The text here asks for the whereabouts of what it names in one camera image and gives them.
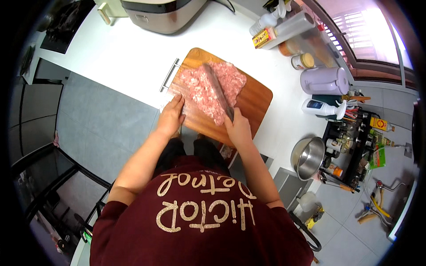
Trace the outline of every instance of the knife blade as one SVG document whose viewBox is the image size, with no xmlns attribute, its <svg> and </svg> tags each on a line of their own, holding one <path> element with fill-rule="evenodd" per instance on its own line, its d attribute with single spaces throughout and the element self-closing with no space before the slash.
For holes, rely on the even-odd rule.
<svg viewBox="0 0 426 266">
<path fill-rule="evenodd" d="M 216 74 L 214 73 L 213 69 L 210 67 L 209 64 L 204 63 L 203 64 L 204 69 L 206 70 L 206 75 L 208 80 L 211 82 L 214 92 L 216 93 L 217 99 L 220 103 L 220 106 L 225 110 L 225 113 L 228 115 L 228 117 L 231 119 L 231 121 L 234 121 L 234 109 L 232 109 L 228 101 L 226 100 L 225 95 L 223 94 L 222 86 L 220 86 L 219 80 L 217 79 Z"/>
</svg>

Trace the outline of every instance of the metal bowl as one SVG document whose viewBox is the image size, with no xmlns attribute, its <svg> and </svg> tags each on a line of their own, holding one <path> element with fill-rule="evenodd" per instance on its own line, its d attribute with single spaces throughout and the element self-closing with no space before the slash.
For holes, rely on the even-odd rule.
<svg viewBox="0 0 426 266">
<path fill-rule="evenodd" d="M 309 180 L 320 168 L 325 145 L 320 137 L 300 140 L 291 152 L 291 165 L 302 181 Z"/>
</svg>

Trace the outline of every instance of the purple kettle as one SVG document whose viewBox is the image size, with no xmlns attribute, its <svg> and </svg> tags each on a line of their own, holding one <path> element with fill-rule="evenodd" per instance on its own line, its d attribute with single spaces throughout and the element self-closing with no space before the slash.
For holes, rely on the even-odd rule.
<svg viewBox="0 0 426 266">
<path fill-rule="evenodd" d="M 341 67 L 306 69 L 300 85 L 307 94 L 345 95 L 349 90 L 348 76 Z"/>
</svg>

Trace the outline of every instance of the maroon t-shirt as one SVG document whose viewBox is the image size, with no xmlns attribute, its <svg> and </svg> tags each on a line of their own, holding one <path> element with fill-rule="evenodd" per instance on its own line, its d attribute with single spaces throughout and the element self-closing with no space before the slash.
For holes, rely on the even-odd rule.
<svg viewBox="0 0 426 266">
<path fill-rule="evenodd" d="M 284 208 L 270 209 L 241 182 L 193 162 L 154 178 L 128 207 L 105 205 L 91 266 L 311 264 Z"/>
</svg>

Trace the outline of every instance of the knife handle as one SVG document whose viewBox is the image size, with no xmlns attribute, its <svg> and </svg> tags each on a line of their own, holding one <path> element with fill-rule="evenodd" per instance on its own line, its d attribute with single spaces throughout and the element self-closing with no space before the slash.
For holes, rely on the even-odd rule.
<svg viewBox="0 0 426 266">
<path fill-rule="evenodd" d="M 231 119 L 232 122 L 234 122 L 234 109 L 230 108 L 229 106 L 226 108 L 226 114 Z"/>
</svg>

